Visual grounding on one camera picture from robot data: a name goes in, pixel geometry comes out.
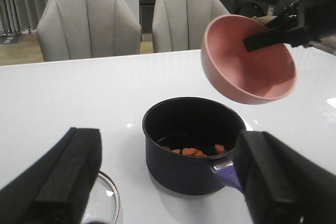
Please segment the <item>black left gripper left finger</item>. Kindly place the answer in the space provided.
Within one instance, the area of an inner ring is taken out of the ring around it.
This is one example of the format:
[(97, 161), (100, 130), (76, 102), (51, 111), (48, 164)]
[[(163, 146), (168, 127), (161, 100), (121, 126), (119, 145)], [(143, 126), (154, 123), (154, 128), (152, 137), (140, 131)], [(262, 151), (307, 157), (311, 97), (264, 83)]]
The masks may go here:
[(1, 189), (1, 223), (81, 223), (101, 160), (100, 131), (70, 128)]

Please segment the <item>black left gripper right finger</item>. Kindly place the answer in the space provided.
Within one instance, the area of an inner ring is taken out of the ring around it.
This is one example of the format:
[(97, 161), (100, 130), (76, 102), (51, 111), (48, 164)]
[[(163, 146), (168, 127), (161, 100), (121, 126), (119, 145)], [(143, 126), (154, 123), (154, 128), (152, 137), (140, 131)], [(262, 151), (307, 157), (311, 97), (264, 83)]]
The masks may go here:
[(268, 132), (240, 131), (234, 166), (253, 223), (335, 223), (335, 175)]

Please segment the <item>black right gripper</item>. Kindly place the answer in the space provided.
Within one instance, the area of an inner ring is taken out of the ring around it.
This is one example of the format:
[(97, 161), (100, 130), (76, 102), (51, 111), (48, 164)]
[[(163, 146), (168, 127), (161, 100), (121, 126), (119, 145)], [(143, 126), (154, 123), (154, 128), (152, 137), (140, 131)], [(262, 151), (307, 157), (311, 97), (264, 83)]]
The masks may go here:
[(296, 0), (266, 27), (244, 39), (247, 51), (275, 44), (318, 45), (335, 36), (335, 0)]

